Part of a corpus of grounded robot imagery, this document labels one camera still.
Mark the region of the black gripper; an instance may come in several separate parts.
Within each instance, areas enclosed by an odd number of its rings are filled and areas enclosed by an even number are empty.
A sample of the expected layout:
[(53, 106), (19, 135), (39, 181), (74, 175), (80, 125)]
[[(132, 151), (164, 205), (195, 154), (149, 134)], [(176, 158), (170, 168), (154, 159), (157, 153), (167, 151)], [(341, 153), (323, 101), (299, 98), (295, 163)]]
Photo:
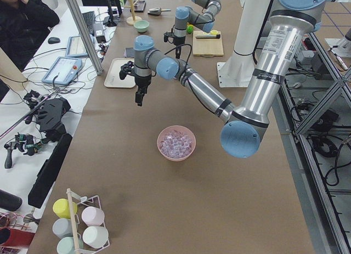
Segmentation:
[(138, 106), (143, 106), (143, 98), (151, 84), (152, 71), (144, 67), (138, 67), (134, 62), (128, 61), (121, 66), (119, 77), (124, 80), (127, 75), (134, 77), (138, 90), (135, 93), (135, 102)]
[(165, 32), (163, 34), (164, 42), (168, 42), (169, 39), (172, 39), (171, 43), (175, 46), (178, 46), (175, 49), (175, 58), (179, 59), (181, 56), (181, 45), (185, 43), (186, 31), (174, 31), (174, 32)]

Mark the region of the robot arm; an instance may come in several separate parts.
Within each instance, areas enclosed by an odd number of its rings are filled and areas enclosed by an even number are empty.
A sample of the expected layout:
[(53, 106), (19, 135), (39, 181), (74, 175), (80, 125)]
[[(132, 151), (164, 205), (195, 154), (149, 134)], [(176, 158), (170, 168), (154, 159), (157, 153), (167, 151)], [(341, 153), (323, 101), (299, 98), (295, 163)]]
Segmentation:
[(301, 38), (319, 28), (325, 2), (275, 0), (269, 18), (271, 30), (239, 106), (234, 106), (186, 61), (168, 57), (156, 49), (153, 38), (147, 35), (135, 39), (134, 60), (121, 66), (120, 79), (134, 77), (138, 105), (143, 102), (153, 72), (166, 80), (178, 80), (207, 110), (224, 121), (220, 134), (223, 149), (238, 158), (252, 156), (269, 126), (268, 112)]
[(215, 16), (221, 11), (222, 5), (220, 0), (191, 0), (194, 4), (200, 6), (202, 11), (199, 13), (191, 6), (177, 7), (175, 10), (174, 25), (170, 32), (163, 34), (164, 42), (168, 42), (176, 46), (175, 57), (180, 58), (182, 48), (185, 43), (187, 34), (187, 25), (191, 24), (194, 27), (209, 33), (214, 26)]

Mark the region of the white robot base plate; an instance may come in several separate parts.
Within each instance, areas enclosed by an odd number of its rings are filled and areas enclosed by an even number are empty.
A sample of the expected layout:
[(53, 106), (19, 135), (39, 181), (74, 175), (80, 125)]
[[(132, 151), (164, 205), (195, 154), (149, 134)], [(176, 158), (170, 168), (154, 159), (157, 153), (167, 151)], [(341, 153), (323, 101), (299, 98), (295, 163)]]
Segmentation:
[(253, 60), (244, 62), (218, 62), (217, 76), (221, 88), (246, 88), (252, 78), (255, 65)]

